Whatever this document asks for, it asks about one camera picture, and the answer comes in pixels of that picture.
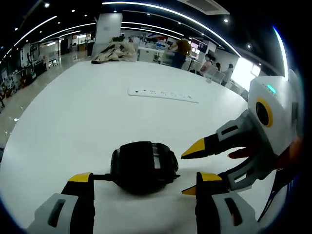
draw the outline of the green led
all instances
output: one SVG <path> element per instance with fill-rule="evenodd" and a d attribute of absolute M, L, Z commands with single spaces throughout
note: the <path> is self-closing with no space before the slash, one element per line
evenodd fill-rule
<path fill-rule="evenodd" d="M 275 90 L 272 86 L 270 86 L 270 85 L 268 84 L 267 87 L 268 87 L 273 93 L 276 94 L 276 90 Z"/>

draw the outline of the person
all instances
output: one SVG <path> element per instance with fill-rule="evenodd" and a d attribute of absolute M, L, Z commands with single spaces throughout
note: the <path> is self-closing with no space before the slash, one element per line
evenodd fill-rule
<path fill-rule="evenodd" d="M 169 48 L 170 50 L 177 47 L 174 58 L 172 59 L 172 66 L 175 68 L 181 69 L 185 62 L 186 56 L 191 54 L 191 46 L 186 38 L 186 36 L 183 36 L 181 40 L 178 40 Z"/>
<path fill-rule="evenodd" d="M 205 55 L 205 60 L 206 62 L 204 63 L 204 65 L 200 68 L 199 71 L 195 71 L 194 69 L 193 70 L 190 70 L 190 72 L 192 73 L 196 73 L 197 75 L 200 75 L 200 76 L 204 76 L 205 72 L 209 69 L 209 67 L 213 66 L 213 61 L 215 60 L 215 58 L 210 55 L 210 54 L 206 54 Z"/>
<path fill-rule="evenodd" d="M 229 68 L 223 72 L 225 74 L 225 77 L 223 78 L 221 85 L 225 86 L 229 82 L 231 75 L 233 73 L 233 68 L 234 68 L 233 64 L 230 63 Z"/>
<path fill-rule="evenodd" d="M 218 68 L 218 71 L 220 71 L 220 69 L 221 69 L 221 64 L 220 64 L 219 62 L 217 62 L 217 63 L 215 64 L 215 66 Z"/>

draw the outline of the woman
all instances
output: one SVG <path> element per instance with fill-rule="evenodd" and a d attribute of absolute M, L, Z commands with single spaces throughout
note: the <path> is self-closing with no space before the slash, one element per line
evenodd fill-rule
<path fill-rule="evenodd" d="M 220 69 L 221 69 L 221 64 L 217 62 L 217 63 L 215 64 L 215 66 L 218 68 L 218 71 L 220 71 Z"/>
<path fill-rule="evenodd" d="M 227 84 L 227 82 L 229 82 L 231 75 L 233 73 L 233 68 L 234 68 L 233 64 L 230 63 L 229 68 L 223 72 L 225 74 L 225 77 L 223 78 L 221 85 L 225 86 Z"/>
<path fill-rule="evenodd" d="M 206 60 L 206 62 L 200 68 L 200 71 L 195 71 L 193 69 L 193 70 L 190 70 L 190 72 L 196 73 L 197 75 L 200 75 L 200 76 L 203 77 L 204 73 L 213 65 L 213 61 L 215 60 L 215 58 L 212 55 L 206 54 L 205 55 L 205 60 Z"/>

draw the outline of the brown top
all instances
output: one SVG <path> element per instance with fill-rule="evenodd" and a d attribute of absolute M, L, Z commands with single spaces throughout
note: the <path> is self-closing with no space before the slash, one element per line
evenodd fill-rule
<path fill-rule="evenodd" d="M 177 44 L 176 51 L 184 56 L 187 56 L 187 52 L 191 50 L 190 44 L 186 40 L 178 40 L 176 44 Z"/>

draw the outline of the yellow ring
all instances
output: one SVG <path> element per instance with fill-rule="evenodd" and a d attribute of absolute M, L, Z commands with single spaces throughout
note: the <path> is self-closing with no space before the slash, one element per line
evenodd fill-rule
<path fill-rule="evenodd" d="M 267 103 L 266 100 L 264 100 L 264 99 L 261 98 L 261 97 L 258 97 L 257 102 L 260 102 L 262 105 L 264 105 L 264 107 L 265 107 L 265 109 L 266 109 L 266 111 L 267 111 L 267 113 L 268 113 L 268 116 L 269 116 L 269 123 L 268 123 L 267 125 L 265 125 L 265 126 L 266 126 L 266 127 L 271 127 L 272 124 L 273 124 L 273 113 L 272 113 L 272 110 L 271 110 L 269 104 Z"/>

